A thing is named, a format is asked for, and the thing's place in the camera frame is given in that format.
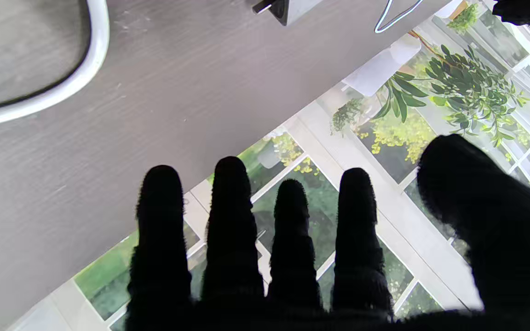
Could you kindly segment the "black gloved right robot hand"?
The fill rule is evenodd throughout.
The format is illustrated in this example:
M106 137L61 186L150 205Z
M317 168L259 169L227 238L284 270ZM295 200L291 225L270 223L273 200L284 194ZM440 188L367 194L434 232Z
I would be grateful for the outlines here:
M331 309L322 305L307 198L295 179L278 187L265 291L246 168L229 156L214 175L200 300L191 295L178 173L158 165L145 175L127 331L530 331L530 188L458 134L427 145L418 190L429 211L467 243L480 311L393 318L374 189L361 168L341 176Z

